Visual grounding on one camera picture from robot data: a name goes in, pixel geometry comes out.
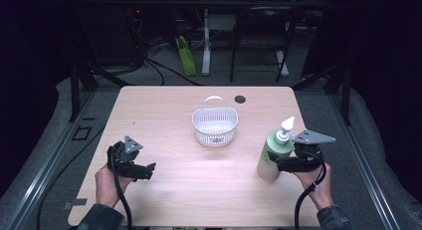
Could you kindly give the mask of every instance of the gray floor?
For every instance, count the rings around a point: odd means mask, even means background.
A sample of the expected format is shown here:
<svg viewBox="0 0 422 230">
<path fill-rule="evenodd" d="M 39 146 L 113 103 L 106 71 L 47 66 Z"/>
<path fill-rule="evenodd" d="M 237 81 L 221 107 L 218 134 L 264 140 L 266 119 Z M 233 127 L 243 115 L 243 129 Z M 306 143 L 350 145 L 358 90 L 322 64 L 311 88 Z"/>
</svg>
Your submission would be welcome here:
<svg viewBox="0 0 422 230">
<path fill-rule="evenodd" d="M 275 82 L 274 71 L 239 72 L 235 74 L 235 81 L 230 83 L 228 34 L 217 33 L 213 38 L 210 76 L 197 75 L 189 80 L 206 86 L 290 87 L 300 81 L 312 38 L 309 32 L 297 33 L 288 58 L 291 74 L 279 83 Z M 203 46 L 199 46 L 200 42 L 193 42 L 192 46 L 195 44 L 198 48 L 193 49 L 193 54 L 200 72 Z M 162 46 L 160 52 L 150 54 L 149 58 L 183 74 L 177 50 L 170 45 Z M 166 86 L 191 85 L 169 71 L 160 69 L 160 72 Z M 119 77 L 134 85 L 161 84 L 160 76 L 151 66 Z M 101 85 L 97 92 L 87 93 L 82 89 L 82 113 L 73 123 L 68 123 L 71 116 L 70 82 L 64 80 L 57 86 L 60 99 L 54 116 L 26 165 L 0 200 L 0 229 L 36 229 L 41 193 L 46 193 L 49 186 L 53 187 L 49 189 L 42 208 L 41 229 L 70 227 L 67 222 L 69 206 L 78 194 L 100 140 L 101 133 L 98 137 L 96 134 L 106 124 L 118 95 L 116 85 L 102 77 L 97 80 Z M 321 90 L 323 84 L 324 80 L 317 81 L 306 90 L 297 91 L 296 96 L 307 128 L 337 139 L 336 143 L 321 145 L 326 161 L 333 169 L 334 201 L 343 206 L 357 229 L 422 229 L 421 205 L 401 187 L 385 164 L 382 141 L 363 99 L 352 92 L 351 126 L 346 126 L 338 116 L 337 97 L 326 96 Z M 52 180 L 77 155 L 52 185 Z"/>
</svg>

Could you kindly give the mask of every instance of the green object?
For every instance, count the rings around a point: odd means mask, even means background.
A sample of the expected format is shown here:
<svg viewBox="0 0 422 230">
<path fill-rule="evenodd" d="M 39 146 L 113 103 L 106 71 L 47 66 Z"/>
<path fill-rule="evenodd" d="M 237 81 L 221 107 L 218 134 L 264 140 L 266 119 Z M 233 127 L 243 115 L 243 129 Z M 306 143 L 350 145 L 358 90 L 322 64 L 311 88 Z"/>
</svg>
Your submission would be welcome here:
<svg viewBox="0 0 422 230">
<path fill-rule="evenodd" d="M 276 129 L 267 135 L 257 166 L 257 171 L 260 176 L 267 180 L 276 180 L 280 176 L 277 164 L 270 160 L 268 152 L 275 153 L 280 157 L 289 157 L 294 148 L 294 142 L 291 137 L 289 137 L 289 140 L 287 140 L 285 144 L 277 143 L 276 138 L 277 132 L 279 131 L 279 129 Z"/>
<path fill-rule="evenodd" d="M 274 130 L 270 134 L 267 135 L 267 140 L 265 141 L 264 150 L 271 151 L 277 154 L 279 157 L 289 157 L 294 147 L 292 138 L 290 137 L 289 141 L 287 141 L 286 144 L 279 144 L 276 142 L 276 134 L 278 131 L 279 131 L 278 129 Z"/>
<path fill-rule="evenodd" d="M 177 48 L 179 50 L 180 59 L 183 64 L 183 69 L 186 76 L 196 75 L 196 63 L 195 59 L 190 52 L 189 46 L 183 36 L 176 38 Z"/>
</svg>

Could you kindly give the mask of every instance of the lotion bottle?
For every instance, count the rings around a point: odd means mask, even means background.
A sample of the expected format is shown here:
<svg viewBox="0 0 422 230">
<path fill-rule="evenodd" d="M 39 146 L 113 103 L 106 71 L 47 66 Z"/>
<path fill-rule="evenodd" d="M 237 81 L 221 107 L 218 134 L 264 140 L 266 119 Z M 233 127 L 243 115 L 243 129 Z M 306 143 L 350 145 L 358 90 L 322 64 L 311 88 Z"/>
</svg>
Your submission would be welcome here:
<svg viewBox="0 0 422 230">
<path fill-rule="evenodd" d="M 276 180 L 280 176 L 277 164 L 270 160 L 268 151 L 277 154 L 279 157 L 289 157 L 294 148 L 293 138 L 290 131 L 293 128 L 295 118 L 292 116 L 282 122 L 282 129 L 271 131 L 267 135 L 257 171 L 261 177 L 267 180 Z"/>
</svg>

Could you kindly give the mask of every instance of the white plastic basket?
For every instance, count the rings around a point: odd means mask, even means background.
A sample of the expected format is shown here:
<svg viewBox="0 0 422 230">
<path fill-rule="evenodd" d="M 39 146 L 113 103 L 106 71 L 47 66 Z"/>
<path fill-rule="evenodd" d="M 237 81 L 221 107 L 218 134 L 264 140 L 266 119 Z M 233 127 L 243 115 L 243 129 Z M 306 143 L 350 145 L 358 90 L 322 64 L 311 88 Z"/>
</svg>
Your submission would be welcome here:
<svg viewBox="0 0 422 230">
<path fill-rule="evenodd" d="M 225 107 L 204 109 L 205 103 L 221 100 Z M 195 135 L 198 141 L 208 147 L 220 147 L 229 144 L 235 135 L 238 114 L 228 108 L 226 101 L 218 96 L 211 96 L 202 103 L 201 109 L 192 115 Z"/>
</svg>

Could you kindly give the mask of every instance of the cable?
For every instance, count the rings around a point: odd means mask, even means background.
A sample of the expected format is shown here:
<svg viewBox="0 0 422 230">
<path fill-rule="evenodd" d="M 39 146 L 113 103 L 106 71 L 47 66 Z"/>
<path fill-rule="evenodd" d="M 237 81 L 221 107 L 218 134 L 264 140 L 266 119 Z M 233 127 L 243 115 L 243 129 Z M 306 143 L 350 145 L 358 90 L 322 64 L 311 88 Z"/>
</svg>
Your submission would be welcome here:
<svg viewBox="0 0 422 230">
<path fill-rule="evenodd" d="M 75 159 L 77 157 L 79 157 L 81 155 L 81 153 L 83 153 L 85 151 L 85 149 L 90 146 L 90 144 L 100 135 L 101 132 L 103 132 L 103 130 L 106 128 L 106 126 L 103 126 L 99 132 L 97 132 L 97 134 L 93 137 L 93 139 L 91 139 L 90 142 L 87 143 L 87 145 L 85 145 L 66 165 L 65 167 L 62 168 L 62 170 L 59 172 L 59 174 L 56 176 L 55 179 L 53 179 L 53 182 L 50 184 L 50 186 L 47 188 L 47 190 L 43 193 L 43 196 L 41 198 L 41 202 L 40 202 L 40 206 L 38 207 L 38 212 L 37 212 L 37 230 L 41 229 L 41 213 L 42 213 L 42 209 L 43 209 L 43 205 L 44 202 L 47 199 L 47 196 L 49 194 L 49 192 L 51 191 L 51 189 L 53 188 L 54 184 L 57 182 L 57 180 L 62 176 L 62 174 L 65 172 L 65 170 L 69 167 L 69 165 L 71 165 L 71 163 L 73 161 L 75 161 Z"/>
<path fill-rule="evenodd" d="M 117 172 L 118 170 L 115 169 L 114 166 L 114 152 L 111 155 L 111 168 L 112 168 L 112 174 L 114 175 L 114 185 L 115 185 L 115 189 L 117 190 L 117 196 L 120 199 L 121 203 L 123 204 L 124 207 L 124 211 L 126 212 L 126 217 L 127 217 L 127 229 L 131 230 L 132 226 L 131 226 L 131 210 L 130 207 L 126 201 L 126 198 L 124 197 L 123 191 L 121 190 L 120 187 L 120 182 L 118 181 L 118 176 L 117 176 Z"/>
<path fill-rule="evenodd" d="M 302 202 L 308 196 L 308 194 L 310 194 L 312 191 L 314 191 L 317 188 L 317 186 L 325 179 L 325 175 L 326 175 L 325 162 L 320 157 L 316 156 L 313 153 L 309 153 L 307 151 L 302 151 L 302 153 L 306 153 L 306 154 L 316 158 L 320 162 L 322 169 L 320 170 L 320 173 L 319 173 L 318 177 L 316 178 L 316 181 L 313 184 L 311 184 L 307 189 L 305 189 L 305 191 L 301 194 L 301 196 L 299 196 L 299 199 L 296 202 L 296 206 L 295 206 L 295 229 L 296 230 L 300 230 L 299 213 L 301 211 Z"/>
<path fill-rule="evenodd" d="M 151 65 L 151 67 L 155 69 L 155 71 L 159 74 L 159 76 L 161 77 L 161 85 L 164 86 L 164 76 L 162 76 L 161 72 L 152 63 L 149 62 L 149 59 L 145 59 L 145 61 L 146 63 Z"/>
<path fill-rule="evenodd" d="M 157 63 L 157 62 L 153 61 L 152 59 L 145 58 L 145 61 L 146 61 L 147 63 L 152 63 L 152 64 L 155 64 L 155 65 L 157 65 L 158 67 L 164 68 L 164 69 L 166 69 L 166 70 L 168 70 L 168 71 L 170 71 L 170 72 L 174 73 L 175 75 L 179 76 L 180 78 L 182 78 L 183 80 L 185 80 L 186 82 L 189 82 L 190 84 L 192 84 L 192 85 L 194 85 L 194 86 L 205 86 L 205 85 L 203 85 L 203 84 L 199 84 L 199 83 L 195 83 L 195 82 L 193 82 L 193 81 L 190 81 L 189 79 L 187 79 L 187 78 L 183 77 L 183 75 L 181 75 L 181 74 L 177 73 L 176 71 L 174 71 L 174 70 L 172 70 L 172 69 L 170 69 L 170 68 L 168 68 L 168 67 L 166 67 L 166 66 L 164 66 L 164 65 L 162 65 L 162 64 L 160 64 L 160 63 Z"/>
<path fill-rule="evenodd" d="M 202 28 L 205 26 L 202 22 L 202 17 L 199 15 L 198 9 L 195 9 L 196 16 L 198 17 L 199 22 L 201 23 Z"/>
<path fill-rule="evenodd" d="M 133 73 L 136 70 L 140 69 L 143 65 L 143 62 L 139 62 L 133 65 L 130 65 L 130 67 L 128 67 L 128 69 L 125 70 L 119 70 L 119 71 L 109 71 L 107 69 L 105 69 L 105 71 L 107 71 L 108 73 L 114 75 L 114 76 L 120 76 L 120 75 L 124 75 L 124 74 L 129 74 L 129 73 Z"/>
</svg>

